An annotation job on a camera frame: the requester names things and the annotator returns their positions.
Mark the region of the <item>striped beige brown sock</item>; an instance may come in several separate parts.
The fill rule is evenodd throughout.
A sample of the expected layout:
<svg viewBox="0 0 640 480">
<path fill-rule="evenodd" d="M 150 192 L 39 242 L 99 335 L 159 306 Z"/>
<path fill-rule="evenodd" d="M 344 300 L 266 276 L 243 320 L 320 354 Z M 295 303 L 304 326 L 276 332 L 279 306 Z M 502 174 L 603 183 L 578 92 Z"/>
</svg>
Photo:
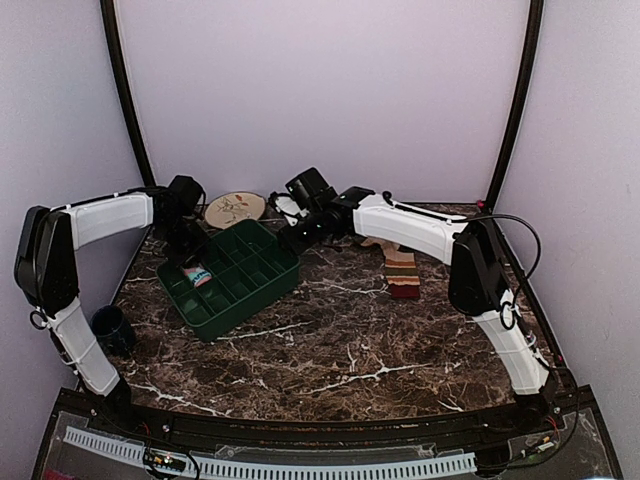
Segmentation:
<svg viewBox="0 0 640 480">
<path fill-rule="evenodd" d="M 401 250 L 398 243 L 378 238 L 365 238 L 360 246 L 378 246 L 384 256 L 384 275 L 393 299 L 414 300 L 420 298 L 420 277 L 415 256 Z"/>
</svg>

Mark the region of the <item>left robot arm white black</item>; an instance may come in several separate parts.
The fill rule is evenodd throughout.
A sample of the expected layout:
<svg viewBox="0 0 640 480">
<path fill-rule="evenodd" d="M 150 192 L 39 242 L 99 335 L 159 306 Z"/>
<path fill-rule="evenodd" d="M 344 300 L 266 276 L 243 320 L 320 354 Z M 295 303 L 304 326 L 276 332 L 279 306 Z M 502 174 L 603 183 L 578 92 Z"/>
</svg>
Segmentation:
<svg viewBox="0 0 640 480">
<path fill-rule="evenodd" d="M 169 262 L 181 267 L 201 256 L 208 241 L 197 222 L 204 195 L 194 178 L 178 175 L 167 186 L 134 188 L 27 211 L 14 279 L 41 319 L 37 328 L 50 332 L 63 359 L 90 392 L 108 397 L 122 381 L 85 318 L 77 251 L 114 235 L 150 229 L 164 242 Z"/>
</svg>

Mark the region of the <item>green plastic divider tray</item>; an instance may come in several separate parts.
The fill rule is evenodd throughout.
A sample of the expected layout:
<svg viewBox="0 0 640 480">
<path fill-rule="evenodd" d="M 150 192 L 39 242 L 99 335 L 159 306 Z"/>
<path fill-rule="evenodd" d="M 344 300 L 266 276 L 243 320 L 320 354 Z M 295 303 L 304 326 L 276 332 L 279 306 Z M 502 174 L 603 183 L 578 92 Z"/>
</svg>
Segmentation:
<svg viewBox="0 0 640 480">
<path fill-rule="evenodd" d="M 199 267 L 210 275 L 202 285 L 166 261 L 157 278 L 202 342 L 211 342 L 292 291 L 299 259 L 255 220 L 243 220 L 214 234 Z"/>
</svg>

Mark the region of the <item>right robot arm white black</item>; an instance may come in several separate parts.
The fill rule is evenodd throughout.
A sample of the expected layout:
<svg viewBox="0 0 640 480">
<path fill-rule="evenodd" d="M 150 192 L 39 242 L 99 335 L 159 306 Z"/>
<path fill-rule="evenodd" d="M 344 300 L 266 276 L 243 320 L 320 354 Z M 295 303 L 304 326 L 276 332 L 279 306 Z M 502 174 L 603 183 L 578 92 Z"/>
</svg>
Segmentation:
<svg viewBox="0 0 640 480">
<path fill-rule="evenodd" d="M 329 238 L 359 235 L 421 252 L 449 266 L 448 298 L 486 334 L 506 368 L 518 403 L 510 424 L 534 432 L 549 416 L 557 381 L 526 327 L 509 285 L 492 216 L 436 213 L 398 202 L 388 191 L 352 186 L 339 193 L 311 167 L 268 202 L 287 220 L 281 245 L 301 254 Z"/>
</svg>

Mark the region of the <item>pink sock with green patches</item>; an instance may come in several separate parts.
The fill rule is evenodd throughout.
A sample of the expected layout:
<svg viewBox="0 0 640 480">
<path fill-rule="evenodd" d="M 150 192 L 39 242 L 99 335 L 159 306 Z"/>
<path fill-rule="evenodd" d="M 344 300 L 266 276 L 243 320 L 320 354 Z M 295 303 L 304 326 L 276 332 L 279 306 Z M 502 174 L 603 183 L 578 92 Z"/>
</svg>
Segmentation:
<svg viewBox="0 0 640 480">
<path fill-rule="evenodd" d="M 182 268 L 182 272 L 194 288 L 199 288 L 212 280 L 212 274 L 201 265 Z"/>
</svg>

